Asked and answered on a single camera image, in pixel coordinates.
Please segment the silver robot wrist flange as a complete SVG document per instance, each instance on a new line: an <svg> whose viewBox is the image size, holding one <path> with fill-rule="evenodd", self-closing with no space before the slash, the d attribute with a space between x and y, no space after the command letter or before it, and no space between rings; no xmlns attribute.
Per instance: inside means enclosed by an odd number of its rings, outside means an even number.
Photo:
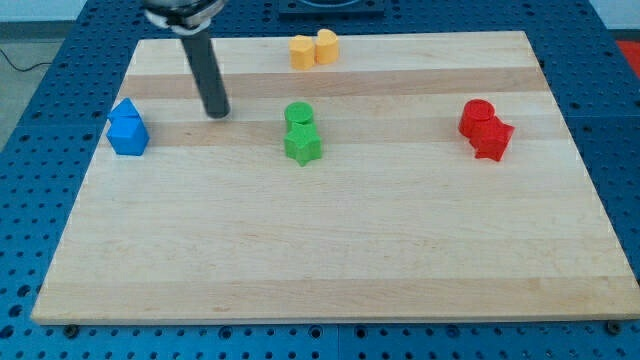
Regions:
<svg viewBox="0 0 640 360"><path fill-rule="evenodd" d="M178 35L206 30L227 0L142 0L145 17L161 29Z"/></svg>

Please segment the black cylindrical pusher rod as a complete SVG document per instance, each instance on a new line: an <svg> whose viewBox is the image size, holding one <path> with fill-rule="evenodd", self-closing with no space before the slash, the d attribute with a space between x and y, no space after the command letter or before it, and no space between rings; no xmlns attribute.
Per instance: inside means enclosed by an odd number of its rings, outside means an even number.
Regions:
<svg viewBox="0 0 640 360"><path fill-rule="evenodd" d="M208 32L182 36L181 43L206 114L213 119L225 118L231 106Z"/></svg>

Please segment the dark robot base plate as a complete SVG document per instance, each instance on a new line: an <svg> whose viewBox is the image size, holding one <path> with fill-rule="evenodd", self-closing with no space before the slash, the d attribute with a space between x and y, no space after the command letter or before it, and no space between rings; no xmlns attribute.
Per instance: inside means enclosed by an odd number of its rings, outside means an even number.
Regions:
<svg viewBox="0 0 640 360"><path fill-rule="evenodd" d="M279 0L277 5L280 17L380 15L386 0Z"/></svg>

